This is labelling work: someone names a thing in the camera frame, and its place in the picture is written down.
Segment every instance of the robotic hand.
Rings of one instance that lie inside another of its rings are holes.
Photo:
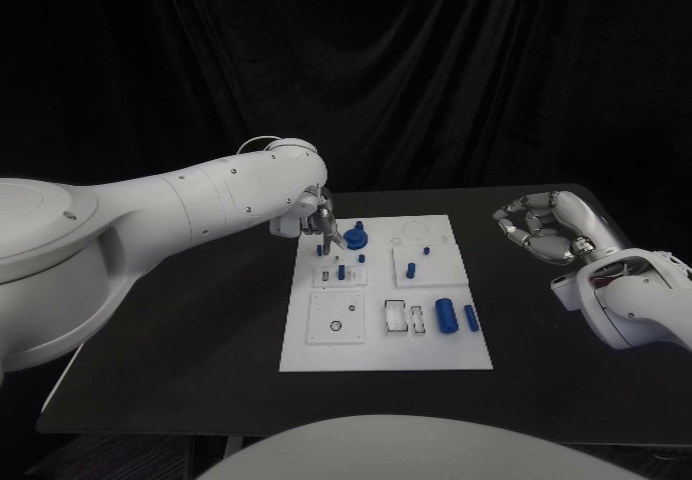
[[[264,151],[108,185],[0,180],[0,381],[97,332],[136,280],[188,248],[270,221],[345,241],[314,146]]]
[[[508,216],[526,211],[529,231]],[[616,349],[658,340],[692,350],[692,269],[666,252],[623,249],[606,219],[571,192],[526,195],[493,214],[508,238],[557,265],[584,260],[551,289],[568,310],[581,310],[600,339]],[[558,235],[565,227],[575,238]]]

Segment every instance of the floor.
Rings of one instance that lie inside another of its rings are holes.
[[[175,435],[79,435],[35,465],[25,478],[190,480],[222,458],[225,449],[222,437],[190,439]],[[689,451],[598,445],[571,447],[645,478],[692,478]]]

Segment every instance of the black table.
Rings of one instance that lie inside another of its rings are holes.
[[[492,213],[578,185],[350,193],[337,216],[448,214],[493,371],[280,373],[297,240],[263,225],[167,259],[87,342],[42,432],[271,435],[359,414],[469,420],[557,442],[692,445],[692,355],[616,351],[505,238]]]

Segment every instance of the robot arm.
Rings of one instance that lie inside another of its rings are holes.
[[[299,139],[107,185],[0,180],[3,369],[75,348],[136,280],[188,248],[267,221],[275,235],[325,234],[327,248],[343,246],[326,181],[317,150]]]
[[[508,216],[526,210],[529,232]],[[601,340],[617,349],[656,340],[692,350],[689,267],[669,254],[624,249],[603,217],[571,192],[526,195],[493,215],[509,239],[536,258],[587,265],[551,283],[568,310],[581,310]],[[577,238],[558,235],[565,227]]]

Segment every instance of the black backdrop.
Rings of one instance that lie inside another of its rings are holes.
[[[13,8],[0,176],[102,183],[297,136],[335,191],[580,182],[692,261],[686,0]]]

